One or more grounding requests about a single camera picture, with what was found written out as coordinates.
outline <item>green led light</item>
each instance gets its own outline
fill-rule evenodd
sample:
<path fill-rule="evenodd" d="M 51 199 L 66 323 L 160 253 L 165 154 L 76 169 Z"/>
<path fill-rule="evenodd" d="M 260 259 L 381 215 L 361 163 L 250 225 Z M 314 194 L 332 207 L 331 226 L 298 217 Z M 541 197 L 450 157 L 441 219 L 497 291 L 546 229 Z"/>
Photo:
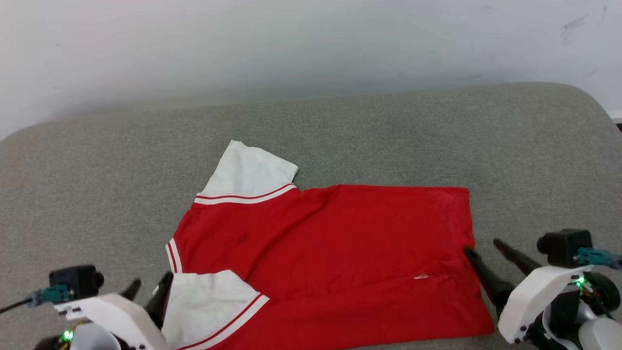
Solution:
<path fill-rule="evenodd" d="M 578 279 L 574 280 L 573 283 L 575 283 L 577 288 L 582 289 L 583 283 L 585 283 L 585 278 L 579 277 Z"/>
<path fill-rule="evenodd" d="M 63 333 L 63 341 L 71 341 L 73 339 L 73 332 L 65 331 Z"/>

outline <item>gray fabric surface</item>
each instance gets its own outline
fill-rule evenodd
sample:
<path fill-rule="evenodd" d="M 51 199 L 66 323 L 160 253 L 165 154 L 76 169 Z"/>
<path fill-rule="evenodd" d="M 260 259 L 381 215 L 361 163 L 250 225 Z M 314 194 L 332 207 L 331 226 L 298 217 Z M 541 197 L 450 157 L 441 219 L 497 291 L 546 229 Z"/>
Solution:
<path fill-rule="evenodd" d="M 168 269 L 165 243 L 230 139 L 297 164 L 302 189 L 468 187 L 477 249 L 515 283 L 520 272 L 493 237 L 544 262 L 536 239 L 579 227 L 622 252 L 622 136 L 573 87 L 161 110 L 33 126 L 0 143 L 0 304 L 45 286 L 48 271 L 82 263 L 104 273 L 104 292 L 142 278 L 144 302 Z M 620 273 L 607 274 L 622 286 Z M 4 349 L 32 348 L 68 326 L 51 306 L 14 310 L 0 323 Z M 371 349 L 508 347 L 495 334 Z"/>

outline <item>red shirt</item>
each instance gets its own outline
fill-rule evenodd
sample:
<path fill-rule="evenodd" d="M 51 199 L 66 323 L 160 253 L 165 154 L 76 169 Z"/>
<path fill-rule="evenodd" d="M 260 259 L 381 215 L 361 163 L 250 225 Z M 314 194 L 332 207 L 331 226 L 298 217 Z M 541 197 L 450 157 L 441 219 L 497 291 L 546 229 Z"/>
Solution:
<path fill-rule="evenodd" d="M 468 189 L 300 191 L 296 171 L 236 141 L 225 151 L 167 250 L 177 273 L 231 270 L 256 291 L 243 298 L 254 311 L 226 313 L 180 348 L 343 349 L 494 331 L 462 252 L 475 245 Z"/>

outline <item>white sleeve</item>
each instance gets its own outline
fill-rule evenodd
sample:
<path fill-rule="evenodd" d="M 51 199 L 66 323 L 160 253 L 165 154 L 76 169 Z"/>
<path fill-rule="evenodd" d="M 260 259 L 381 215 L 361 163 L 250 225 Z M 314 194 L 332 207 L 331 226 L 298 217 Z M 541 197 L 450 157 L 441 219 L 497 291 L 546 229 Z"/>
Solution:
<path fill-rule="evenodd" d="M 205 350 L 235 333 L 269 300 L 231 270 L 176 273 L 162 335 L 168 349 Z"/>
<path fill-rule="evenodd" d="M 263 196 L 294 180 L 298 167 L 261 148 L 231 140 L 199 196 Z"/>

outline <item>shirt sleeve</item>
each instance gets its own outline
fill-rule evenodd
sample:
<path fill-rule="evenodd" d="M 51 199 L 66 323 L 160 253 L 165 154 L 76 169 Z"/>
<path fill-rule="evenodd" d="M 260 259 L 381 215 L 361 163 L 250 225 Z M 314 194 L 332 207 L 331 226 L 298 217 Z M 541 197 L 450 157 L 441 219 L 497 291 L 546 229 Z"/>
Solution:
<path fill-rule="evenodd" d="M 292 196 L 297 171 L 296 165 L 263 149 L 231 141 L 166 246 L 171 270 L 232 269 L 244 278 L 252 269 L 253 257 L 267 244 L 263 231 L 277 215 L 272 206 Z M 242 255 L 233 259 L 236 266 L 231 265 L 232 255 Z"/>
<path fill-rule="evenodd" d="M 290 184 L 298 167 L 257 147 L 231 140 L 216 171 L 198 194 L 256 197 Z"/>

